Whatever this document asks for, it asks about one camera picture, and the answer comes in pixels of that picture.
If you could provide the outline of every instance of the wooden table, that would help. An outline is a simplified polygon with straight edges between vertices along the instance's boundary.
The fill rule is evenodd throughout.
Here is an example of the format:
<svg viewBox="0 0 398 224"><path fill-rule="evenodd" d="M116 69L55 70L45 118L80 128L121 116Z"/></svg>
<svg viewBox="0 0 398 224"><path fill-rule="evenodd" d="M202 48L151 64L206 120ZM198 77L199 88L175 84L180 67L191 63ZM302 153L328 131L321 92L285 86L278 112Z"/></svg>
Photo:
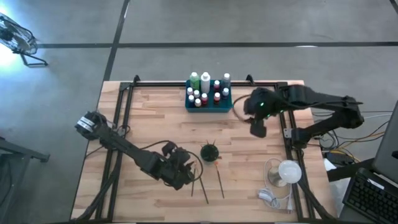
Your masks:
<svg viewBox="0 0 398 224"><path fill-rule="evenodd" d="M288 83L303 84L303 81ZM120 82L104 82L101 91L98 110L108 120L114 116L119 84ZM233 100L250 94L252 90L253 87L234 87ZM286 159L278 117L266 121L267 137L261 139L250 135L249 125L238 121L232 111L221 114L187 113L184 98L184 88L135 87L129 115L131 132L126 139L138 147L169 139L197 155L200 155L202 145L215 140L221 156L218 170L225 199L222 198L213 164L205 164L202 176L210 203L208 205L199 181L195 182L191 197L191 185L185 185L178 191L166 187L162 181L153 180L141 172L130 157L123 156L114 222L296 221L295 210L292 214L287 214L285 210L269 208L257 198L257 191L264 187L264 162L272 157ZM243 114L243 100L236 105L236 109ZM295 111L295 119L298 127L313 124L310 109ZM98 141L91 142L88 153L98 146ZM148 150L161 152L162 146ZM72 218L79 216L98 193L105 157L106 150L101 149L85 160ZM307 147L304 161L311 190L320 203L335 215L320 149ZM270 162L267 170L277 164L277 161ZM288 187L273 189L278 197L287 195L289 191ZM302 192L300 199L304 216L307 217Z"/></svg>

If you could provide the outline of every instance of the keyboard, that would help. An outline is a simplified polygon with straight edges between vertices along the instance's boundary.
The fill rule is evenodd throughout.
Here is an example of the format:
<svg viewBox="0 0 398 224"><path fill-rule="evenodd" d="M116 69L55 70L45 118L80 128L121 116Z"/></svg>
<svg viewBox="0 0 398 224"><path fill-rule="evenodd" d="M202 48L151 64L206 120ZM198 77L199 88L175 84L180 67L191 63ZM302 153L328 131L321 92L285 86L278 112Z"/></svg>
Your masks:
<svg viewBox="0 0 398 224"><path fill-rule="evenodd" d="M343 203L375 223L398 224L398 189L366 169L351 178Z"/></svg>

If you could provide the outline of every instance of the paint bottle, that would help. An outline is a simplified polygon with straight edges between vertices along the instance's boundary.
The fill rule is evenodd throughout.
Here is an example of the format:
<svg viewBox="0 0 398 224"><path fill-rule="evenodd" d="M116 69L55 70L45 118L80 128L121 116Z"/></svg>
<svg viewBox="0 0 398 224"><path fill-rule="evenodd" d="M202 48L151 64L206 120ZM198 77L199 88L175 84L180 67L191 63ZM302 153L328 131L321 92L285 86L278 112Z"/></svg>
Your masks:
<svg viewBox="0 0 398 224"><path fill-rule="evenodd" d="M199 92L199 90L195 90L195 91L193 92L193 96L194 96L195 98L199 98L199 97L200 97L200 92Z"/></svg>
<svg viewBox="0 0 398 224"><path fill-rule="evenodd" d="M201 101L200 99L195 99L195 106L200 107L201 106Z"/></svg>
<svg viewBox="0 0 398 224"><path fill-rule="evenodd" d="M229 95L229 89L228 88L224 88L223 90L223 98L227 98Z"/></svg>
<svg viewBox="0 0 398 224"><path fill-rule="evenodd" d="M203 106L205 106L207 104L207 94L206 93L201 94L201 103Z"/></svg>
<svg viewBox="0 0 398 224"><path fill-rule="evenodd" d="M193 95L188 96L188 101L189 101L189 103L190 103L191 105L193 105L194 102L195 102L195 97L193 97Z"/></svg>
<svg viewBox="0 0 398 224"><path fill-rule="evenodd" d="M193 88L188 87L187 88L187 94L188 94L188 96L192 95L193 94Z"/></svg>
<svg viewBox="0 0 398 224"><path fill-rule="evenodd" d="M221 80L222 88L229 88L231 86L231 75L229 73L225 73L223 79Z"/></svg>
<svg viewBox="0 0 398 224"><path fill-rule="evenodd" d="M215 80L213 87L214 87L214 92L218 92L220 90L220 81Z"/></svg>
<svg viewBox="0 0 398 224"><path fill-rule="evenodd" d="M200 88L200 77L196 72L192 72L189 76L191 87L194 90L199 90Z"/></svg>
<svg viewBox="0 0 398 224"><path fill-rule="evenodd" d="M200 88L202 93L209 93L210 91L210 75L207 72L203 72L200 77Z"/></svg>
<svg viewBox="0 0 398 224"><path fill-rule="evenodd" d="M215 93L214 94L214 104L218 104L220 102L220 93Z"/></svg>

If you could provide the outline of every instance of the blue tray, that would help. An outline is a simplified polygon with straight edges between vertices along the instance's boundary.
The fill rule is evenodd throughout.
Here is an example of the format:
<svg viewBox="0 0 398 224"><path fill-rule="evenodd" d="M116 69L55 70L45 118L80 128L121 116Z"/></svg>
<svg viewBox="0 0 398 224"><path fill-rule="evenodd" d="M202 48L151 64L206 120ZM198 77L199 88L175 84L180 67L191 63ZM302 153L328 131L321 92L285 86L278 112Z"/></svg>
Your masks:
<svg viewBox="0 0 398 224"><path fill-rule="evenodd" d="M194 103L190 103L188 101L187 88L190 87L190 81L187 80L185 82L185 108L189 113L228 113L232 108L232 96L231 96L231 87L229 88L229 95L227 98L223 98L221 94L220 102L215 105L214 104L214 80L210 80L210 92L207 94L208 101L207 105L201 106L197 108Z"/></svg>

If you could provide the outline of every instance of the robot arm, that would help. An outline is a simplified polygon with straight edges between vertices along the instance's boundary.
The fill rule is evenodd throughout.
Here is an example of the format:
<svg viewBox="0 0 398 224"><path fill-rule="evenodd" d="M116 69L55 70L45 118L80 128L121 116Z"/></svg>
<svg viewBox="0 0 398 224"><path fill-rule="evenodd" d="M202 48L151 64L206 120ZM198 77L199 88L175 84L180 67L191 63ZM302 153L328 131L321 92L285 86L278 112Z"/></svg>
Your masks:
<svg viewBox="0 0 398 224"><path fill-rule="evenodd" d="M139 149L129 141L113 131L107 124L105 116L97 112L87 112L75 125L77 131L88 140L99 139L99 142L108 150L117 149L129 157L141 168L141 171L153 177L162 179L175 190L181 189L184 184L194 180L192 162L184 165L192 152L177 147L170 141L163 148L163 155Z"/></svg>
<svg viewBox="0 0 398 224"><path fill-rule="evenodd" d="M244 102L245 114L254 117L247 120L251 124L251 134L264 138L266 127L264 119L276 116L287 110L303 110L306 108L319 108L332 110L334 113L307 128L286 130L292 145L296 148L305 148L314 136L325 134L336 128L357 128L363 124L364 119L359 112L358 103L350 96L333 96L317 93L303 85L291 85L277 91L266 88L257 88Z"/></svg>

